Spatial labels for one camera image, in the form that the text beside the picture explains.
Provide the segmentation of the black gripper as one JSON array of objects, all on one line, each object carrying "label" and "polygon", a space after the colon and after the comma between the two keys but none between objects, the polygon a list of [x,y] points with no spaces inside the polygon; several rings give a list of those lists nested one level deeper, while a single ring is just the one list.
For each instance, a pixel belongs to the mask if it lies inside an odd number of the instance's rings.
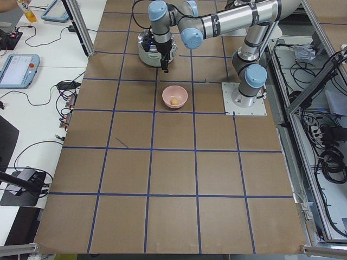
[{"label": "black gripper", "polygon": [[171,49],[173,41],[172,39],[168,40],[165,43],[156,43],[157,51],[161,54],[162,59],[160,60],[161,69],[165,72],[169,72],[169,61],[171,60]]}]

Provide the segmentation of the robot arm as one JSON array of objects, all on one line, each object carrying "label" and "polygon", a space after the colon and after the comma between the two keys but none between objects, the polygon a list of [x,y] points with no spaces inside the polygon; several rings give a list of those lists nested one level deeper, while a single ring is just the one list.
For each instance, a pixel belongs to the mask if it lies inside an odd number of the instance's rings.
[{"label": "robot arm", "polygon": [[300,1],[230,1],[229,4],[230,7],[215,14],[200,16],[195,1],[178,6],[152,1],[148,14],[153,41],[162,56],[161,69],[167,73],[172,48],[170,27],[177,26],[188,49],[197,49],[205,39],[247,28],[243,45],[233,55],[232,63],[240,83],[232,93],[232,101],[238,107],[249,108],[267,80],[265,68],[258,64],[260,49],[271,35],[272,25],[292,14]]}]

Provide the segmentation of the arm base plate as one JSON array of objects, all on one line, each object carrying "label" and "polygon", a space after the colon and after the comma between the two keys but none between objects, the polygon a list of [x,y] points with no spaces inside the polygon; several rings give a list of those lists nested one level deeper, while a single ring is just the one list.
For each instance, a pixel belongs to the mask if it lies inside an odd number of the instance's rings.
[{"label": "arm base plate", "polygon": [[222,82],[225,115],[267,116],[261,90],[254,97],[244,97],[239,92],[239,83]]}]

